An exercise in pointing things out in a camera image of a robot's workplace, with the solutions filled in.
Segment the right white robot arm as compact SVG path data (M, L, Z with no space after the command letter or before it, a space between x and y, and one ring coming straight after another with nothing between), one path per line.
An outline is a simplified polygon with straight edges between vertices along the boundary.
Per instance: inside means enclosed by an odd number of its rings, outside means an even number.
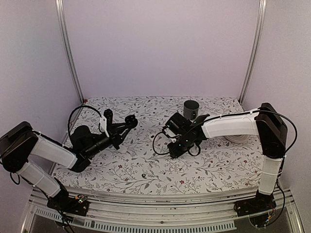
M273 191L281 174L288 129L271 104L263 103L248 112L200 115L194 120L175 113L162 132L172 140L168 145L172 158L180 157L191 147L211 138L224 136L240 143L248 136L257 136L264 156L259 186L255 197L235 202L234 210L238 216L247 216L276 208Z

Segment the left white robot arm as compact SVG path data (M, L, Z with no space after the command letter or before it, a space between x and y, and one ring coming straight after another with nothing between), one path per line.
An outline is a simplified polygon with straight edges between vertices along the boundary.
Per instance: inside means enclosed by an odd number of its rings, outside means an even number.
M79 173L90 165L91 158L97 153L110 146L120 149L127 134L137 124L136 120L132 123L110 124L101 134L92 133L86 125L79 126L71 135L72 148L68 148L34 131L24 121L0 138L0 160L5 170L18 174L42 190L48 197L47 207L59 212L86 216L90 204L87 196L69 197L61 182L48 175L29 156L39 156Z

